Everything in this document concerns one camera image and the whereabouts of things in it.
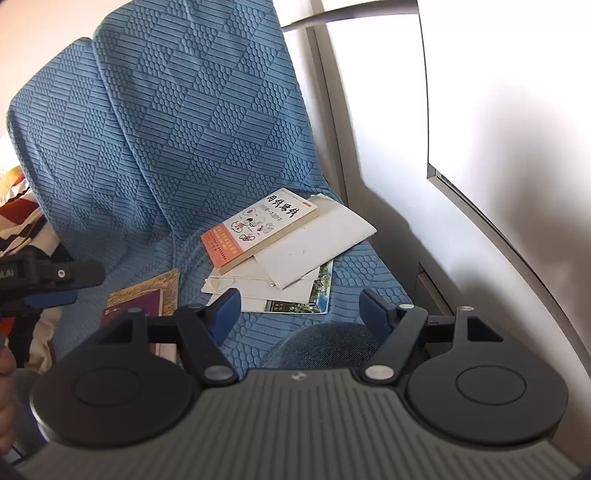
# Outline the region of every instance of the book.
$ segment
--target book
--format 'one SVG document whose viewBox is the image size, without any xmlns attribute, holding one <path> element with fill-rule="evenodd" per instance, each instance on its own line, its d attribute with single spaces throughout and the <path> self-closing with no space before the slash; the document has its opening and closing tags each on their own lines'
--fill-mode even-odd
<svg viewBox="0 0 591 480">
<path fill-rule="evenodd" d="M 314 219 L 254 255 L 278 288 L 286 288 L 376 232 L 355 212 L 325 195 L 312 195 L 310 201 L 317 206 Z"/>
<path fill-rule="evenodd" d="M 316 216 L 314 203 L 279 189 L 208 230 L 201 240 L 224 274 Z"/>
<path fill-rule="evenodd" d="M 155 316 L 172 315 L 178 305 L 178 270 L 176 268 L 136 285 L 124 288 L 123 290 L 113 292 L 109 295 L 107 307 L 103 312 L 103 316 L 107 310 L 109 310 L 110 314 L 111 310 L 114 308 L 121 307 L 123 304 L 127 305 L 132 300 L 141 301 L 142 303 L 145 302 L 145 304 L 152 309 L 155 302 L 155 292 L 158 292 L 160 298 L 160 312 Z M 151 297 L 149 299 L 144 299 L 144 296 L 146 295 L 151 295 Z M 146 312 L 146 316 L 154 316 L 148 314 L 148 310 L 143 305 L 140 304 L 134 306 L 143 308 Z M 154 353 L 162 358 L 170 360 L 171 362 L 177 362 L 177 346 L 172 343 L 157 343 L 154 348 Z"/>
</svg>

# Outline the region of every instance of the white wall panel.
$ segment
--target white wall panel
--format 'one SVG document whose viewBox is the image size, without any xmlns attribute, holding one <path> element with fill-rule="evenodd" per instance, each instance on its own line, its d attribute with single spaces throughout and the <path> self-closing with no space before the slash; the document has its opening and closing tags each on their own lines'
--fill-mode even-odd
<svg viewBox="0 0 591 480">
<path fill-rule="evenodd" d="M 281 25 L 318 13 L 317 5 L 312 5 L 310 0 L 274 0 L 273 5 Z M 293 30 L 284 37 L 310 117 L 320 168 L 330 187 L 346 201 L 339 147 L 314 29 Z"/>
<path fill-rule="evenodd" d="M 349 7 L 351 5 L 366 4 L 374 0 L 313 0 L 322 3 L 324 11 L 336 10 L 337 8 Z"/>
<path fill-rule="evenodd" d="M 591 3 L 420 0 L 430 162 L 591 350 Z"/>
<path fill-rule="evenodd" d="M 327 29 L 320 51 L 349 204 L 377 228 L 378 253 L 401 280 L 416 277 L 420 260 L 452 307 L 473 304 L 552 364 L 570 391 L 556 442 L 580 462 L 588 460 L 591 381 L 575 351 L 519 272 L 427 180 L 418 17 L 341 21 Z M 327 68 L 331 54 L 333 69 Z"/>
</svg>

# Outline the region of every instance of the cartoon illustration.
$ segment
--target cartoon illustration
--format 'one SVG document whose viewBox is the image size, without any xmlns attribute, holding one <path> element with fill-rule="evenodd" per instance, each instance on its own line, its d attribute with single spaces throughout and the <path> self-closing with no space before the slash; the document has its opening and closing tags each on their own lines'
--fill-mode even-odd
<svg viewBox="0 0 591 480">
<path fill-rule="evenodd" d="M 253 228 L 254 228 L 254 227 L 257 227 L 257 226 L 259 226 L 260 224 L 262 224 L 262 223 L 265 221 L 265 219 L 263 218 L 263 219 L 261 219 L 261 220 L 255 221 L 255 219 L 253 219 L 253 218 L 247 218 L 247 219 L 246 219 L 246 221 L 248 222 L 248 224 L 249 224 L 251 227 L 253 227 Z"/>
<path fill-rule="evenodd" d="M 274 228 L 275 228 L 275 225 L 273 225 L 271 222 L 267 222 L 267 224 L 265 226 L 260 226 L 259 228 L 256 229 L 256 231 L 262 232 L 262 233 L 269 233 Z"/>
<path fill-rule="evenodd" d="M 236 233 L 241 233 L 244 227 L 246 227 L 246 224 L 244 222 L 232 222 L 232 224 L 230 225 L 230 228 L 234 230 Z"/>
</svg>

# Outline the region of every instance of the ribbed gray surface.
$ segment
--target ribbed gray surface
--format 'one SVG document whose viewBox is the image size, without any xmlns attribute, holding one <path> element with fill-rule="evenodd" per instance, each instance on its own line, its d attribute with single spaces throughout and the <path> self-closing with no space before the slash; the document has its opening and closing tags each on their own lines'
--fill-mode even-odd
<svg viewBox="0 0 591 480">
<path fill-rule="evenodd" d="M 207 390 L 165 435 L 121 450 L 48 445 L 20 470 L 31 480 L 571 479 L 549 442 L 485 452 L 423 430 L 394 390 L 348 370 L 252 370 Z"/>
</svg>

